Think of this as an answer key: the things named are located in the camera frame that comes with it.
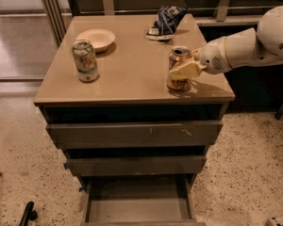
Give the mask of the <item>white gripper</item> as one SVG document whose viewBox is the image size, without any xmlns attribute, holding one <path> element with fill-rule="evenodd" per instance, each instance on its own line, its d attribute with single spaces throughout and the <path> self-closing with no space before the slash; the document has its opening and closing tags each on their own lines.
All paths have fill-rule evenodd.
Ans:
<svg viewBox="0 0 283 226">
<path fill-rule="evenodd" d="M 177 63 L 169 74 L 173 80 L 198 77 L 203 70 L 206 73 L 227 73 L 232 70 L 225 55 L 225 37 L 211 40 L 202 48 L 191 52 L 193 59 Z"/>
</svg>

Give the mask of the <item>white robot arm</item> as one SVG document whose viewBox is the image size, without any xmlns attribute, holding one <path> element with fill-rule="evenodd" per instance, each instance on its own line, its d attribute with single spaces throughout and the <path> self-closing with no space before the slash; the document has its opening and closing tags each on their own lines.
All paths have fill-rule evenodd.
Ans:
<svg viewBox="0 0 283 226">
<path fill-rule="evenodd" d="M 192 52 L 192 58 L 169 71 L 173 80 L 227 73 L 239 67 L 264 67 L 283 64 L 283 6 L 267 11 L 257 29 L 211 40 Z"/>
</svg>

